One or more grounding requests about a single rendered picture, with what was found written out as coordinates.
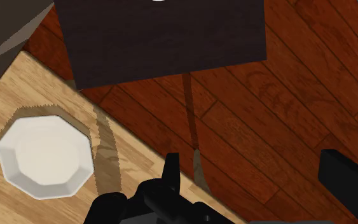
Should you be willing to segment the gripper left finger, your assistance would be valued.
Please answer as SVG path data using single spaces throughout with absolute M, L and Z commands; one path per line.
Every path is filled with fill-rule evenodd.
M 168 153 L 161 178 L 143 181 L 130 198 L 99 195 L 84 224 L 234 224 L 207 204 L 181 196 L 180 183 L 179 154 Z

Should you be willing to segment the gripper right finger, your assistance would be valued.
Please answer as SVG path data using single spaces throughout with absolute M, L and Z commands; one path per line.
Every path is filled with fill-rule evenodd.
M 357 163 L 337 150 L 322 150 L 318 180 L 358 219 Z

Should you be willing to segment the white octagonal bowl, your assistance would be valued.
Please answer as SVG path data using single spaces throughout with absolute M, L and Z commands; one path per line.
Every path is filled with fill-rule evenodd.
M 72 197 L 94 172 L 90 139 L 57 115 L 19 118 L 0 139 L 7 182 L 37 200 Z

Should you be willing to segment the dark robot stand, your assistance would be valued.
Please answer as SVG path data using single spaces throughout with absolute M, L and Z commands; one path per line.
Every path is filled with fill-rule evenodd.
M 264 0 L 54 0 L 78 88 L 266 59 Z

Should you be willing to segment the light wooden table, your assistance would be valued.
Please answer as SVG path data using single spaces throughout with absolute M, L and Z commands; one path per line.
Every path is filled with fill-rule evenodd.
M 0 165 L 0 224 L 83 224 L 98 188 L 132 196 L 139 183 L 162 174 L 159 154 L 20 52 L 0 79 L 0 137 L 14 119 L 31 115 L 60 115 L 86 134 L 95 173 L 72 197 L 37 200 L 8 183 Z

